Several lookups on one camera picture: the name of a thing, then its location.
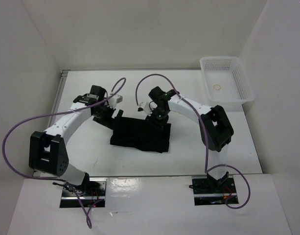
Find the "black skirt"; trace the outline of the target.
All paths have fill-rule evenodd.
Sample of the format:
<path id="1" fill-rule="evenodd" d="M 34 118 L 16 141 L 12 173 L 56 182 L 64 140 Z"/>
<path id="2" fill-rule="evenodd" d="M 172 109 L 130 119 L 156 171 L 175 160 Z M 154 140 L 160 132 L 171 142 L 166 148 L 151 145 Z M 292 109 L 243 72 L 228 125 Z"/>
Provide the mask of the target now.
<path id="1" fill-rule="evenodd" d="M 135 148 L 146 152 L 169 151 L 171 124 L 157 130 L 146 120 L 121 117 L 115 122 L 110 144 Z"/>

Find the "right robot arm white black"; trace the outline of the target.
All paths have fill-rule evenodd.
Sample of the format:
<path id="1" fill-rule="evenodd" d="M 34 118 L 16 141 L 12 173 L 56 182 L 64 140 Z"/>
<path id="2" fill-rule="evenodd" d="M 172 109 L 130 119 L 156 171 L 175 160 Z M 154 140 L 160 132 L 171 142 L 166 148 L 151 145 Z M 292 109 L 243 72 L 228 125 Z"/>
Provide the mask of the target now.
<path id="1" fill-rule="evenodd" d="M 201 139 L 206 147 L 205 173 L 208 188 L 212 192 L 219 192 L 228 179 L 229 173 L 220 162 L 221 152 L 225 152 L 234 135 L 233 127 L 222 106 L 205 106 L 186 99 L 180 93 L 171 89 L 167 92 L 160 87 L 153 88 L 149 97 L 156 104 L 143 106 L 147 113 L 146 121 L 154 125 L 157 130 L 163 130 L 167 125 L 169 113 L 175 112 L 194 121 L 199 125 Z"/>

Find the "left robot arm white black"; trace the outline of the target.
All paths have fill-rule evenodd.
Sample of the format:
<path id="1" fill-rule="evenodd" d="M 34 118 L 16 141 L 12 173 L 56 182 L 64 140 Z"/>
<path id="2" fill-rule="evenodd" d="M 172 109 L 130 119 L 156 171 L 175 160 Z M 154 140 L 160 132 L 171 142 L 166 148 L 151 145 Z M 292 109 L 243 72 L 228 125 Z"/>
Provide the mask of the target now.
<path id="1" fill-rule="evenodd" d="M 89 93 L 77 96 L 68 110 L 56 123 L 43 132 L 35 131 L 30 137 L 29 167 L 51 174 L 65 181 L 67 190 L 86 195 L 98 187 L 89 174 L 77 169 L 69 162 L 66 145 L 76 130 L 88 119 L 112 128 L 113 114 L 122 96 L 93 85 Z"/>

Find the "white plastic perforated basket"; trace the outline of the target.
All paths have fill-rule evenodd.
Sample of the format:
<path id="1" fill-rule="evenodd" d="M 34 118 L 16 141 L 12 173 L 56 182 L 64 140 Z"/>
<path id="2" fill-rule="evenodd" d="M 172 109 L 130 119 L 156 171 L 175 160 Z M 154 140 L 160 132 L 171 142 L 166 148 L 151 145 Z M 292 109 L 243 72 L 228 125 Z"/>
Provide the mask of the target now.
<path id="1" fill-rule="evenodd" d="M 200 59 L 202 80 L 208 103 L 220 105 L 225 110 L 236 110 L 255 99 L 242 60 L 231 56 L 209 56 Z M 213 86 L 221 86 L 216 91 Z"/>

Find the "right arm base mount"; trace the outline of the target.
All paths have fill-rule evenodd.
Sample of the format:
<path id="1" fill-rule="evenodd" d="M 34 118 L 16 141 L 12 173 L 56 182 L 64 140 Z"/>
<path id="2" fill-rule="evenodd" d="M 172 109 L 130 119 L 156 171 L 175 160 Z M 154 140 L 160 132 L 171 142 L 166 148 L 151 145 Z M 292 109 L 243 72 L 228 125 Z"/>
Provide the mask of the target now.
<path id="1" fill-rule="evenodd" d="M 234 179 L 229 176 L 225 177 L 221 185 L 217 185 L 207 176 L 195 176 L 188 187 L 193 191 L 196 206 L 224 205 L 226 200 L 228 204 L 239 203 Z"/>

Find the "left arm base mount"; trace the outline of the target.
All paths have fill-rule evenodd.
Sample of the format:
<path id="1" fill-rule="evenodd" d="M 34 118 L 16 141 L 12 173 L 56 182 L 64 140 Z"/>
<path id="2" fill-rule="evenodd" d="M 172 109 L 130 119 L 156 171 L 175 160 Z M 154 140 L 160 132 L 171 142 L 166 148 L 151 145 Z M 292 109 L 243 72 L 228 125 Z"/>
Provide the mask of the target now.
<path id="1" fill-rule="evenodd" d="M 103 208 L 105 207 L 106 198 L 106 178 L 96 178 L 91 177 L 90 182 L 92 187 L 87 189 L 85 192 L 79 190 L 79 188 L 74 187 L 78 193 L 81 202 L 85 208 Z M 62 188 L 60 208 L 80 208 L 81 205 L 77 199 L 76 194 L 66 185 L 62 183 L 52 183 L 55 186 Z"/>

